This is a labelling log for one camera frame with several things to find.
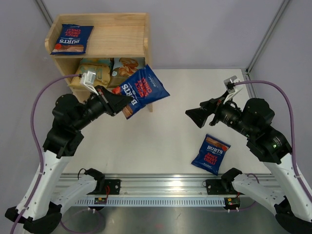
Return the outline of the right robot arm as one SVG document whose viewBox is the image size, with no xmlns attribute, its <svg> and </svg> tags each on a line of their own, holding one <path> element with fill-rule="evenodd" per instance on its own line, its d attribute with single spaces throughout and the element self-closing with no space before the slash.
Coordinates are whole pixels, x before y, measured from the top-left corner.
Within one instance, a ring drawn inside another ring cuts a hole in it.
<svg viewBox="0 0 312 234">
<path fill-rule="evenodd" d="M 269 104 L 261 98 L 249 99 L 240 109 L 226 96 L 200 103 L 200 107 L 185 113 L 202 128 L 207 118 L 209 125 L 222 122 L 247 138 L 250 152 L 275 177 L 282 192 L 270 190 L 236 168 L 221 176 L 221 187 L 226 193 L 241 193 L 269 210 L 279 225 L 291 234 L 312 232 L 312 203 L 301 187 L 292 165 L 292 148 L 285 136 L 271 126 L 275 115 Z"/>
</svg>

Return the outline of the yellow kettle chips bag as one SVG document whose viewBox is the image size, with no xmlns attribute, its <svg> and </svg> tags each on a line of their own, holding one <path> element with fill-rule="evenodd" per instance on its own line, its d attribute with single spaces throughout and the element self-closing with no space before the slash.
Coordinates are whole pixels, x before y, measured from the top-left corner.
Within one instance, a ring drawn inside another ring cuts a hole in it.
<svg viewBox="0 0 312 234">
<path fill-rule="evenodd" d="M 88 71 L 95 72 L 96 78 L 94 86 L 101 85 L 107 87 L 111 78 L 113 65 L 113 58 L 82 58 L 79 62 L 76 74 L 83 74 Z"/>
</svg>

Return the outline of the light blue cassava chips bag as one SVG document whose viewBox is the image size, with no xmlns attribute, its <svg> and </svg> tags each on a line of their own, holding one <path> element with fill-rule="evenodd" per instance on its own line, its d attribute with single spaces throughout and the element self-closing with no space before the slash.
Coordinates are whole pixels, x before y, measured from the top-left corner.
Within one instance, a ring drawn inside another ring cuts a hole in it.
<svg viewBox="0 0 312 234">
<path fill-rule="evenodd" d="M 145 66 L 145 58 L 114 58 L 108 88 L 115 88 Z"/>
</svg>

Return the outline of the blue Burts bag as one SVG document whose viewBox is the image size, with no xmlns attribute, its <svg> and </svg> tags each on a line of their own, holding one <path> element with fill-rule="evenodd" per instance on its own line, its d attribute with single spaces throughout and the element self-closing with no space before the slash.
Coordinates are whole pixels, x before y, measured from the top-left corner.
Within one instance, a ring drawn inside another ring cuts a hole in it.
<svg viewBox="0 0 312 234">
<path fill-rule="evenodd" d="M 230 144 L 206 134 L 199 152 L 191 164 L 217 176 L 222 160 L 230 147 Z"/>
<path fill-rule="evenodd" d="M 51 55 L 83 55 L 94 26 L 63 24 Z"/>
<path fill-rule="evenodd" d="M 122 110 L 126 119 L 131 118 L 146 105 L 170 96 L 149 65 L 136 71 L 112 92 L 133 98 Z"/>
</svg>

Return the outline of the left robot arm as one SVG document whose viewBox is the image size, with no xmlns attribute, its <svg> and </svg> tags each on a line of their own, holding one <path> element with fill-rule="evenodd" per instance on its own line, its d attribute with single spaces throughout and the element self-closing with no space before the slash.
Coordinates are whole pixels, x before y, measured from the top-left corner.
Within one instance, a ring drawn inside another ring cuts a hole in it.
<svg viewBox="0 0 312 234">
<path fill-rule="evenodd" d="M 52 111 L 54 121 L 46 140 L 39 148 L 39 167 L 18 206 L 7 209 L 5 217 L 18 223 L 31 234 L 50 234 L 59 225 L 64 213 L 81 197 L 107 192 L 105 174 L 88 169 L 59 197 L 52 198 L 59 178 L 74 156 L 84 136 L 81 130 L 102 114 L 114 117 L 132 97 L 116 95 L 102 86 L 81 103 L 73 94 L 60 96 Z"/>
</svg>

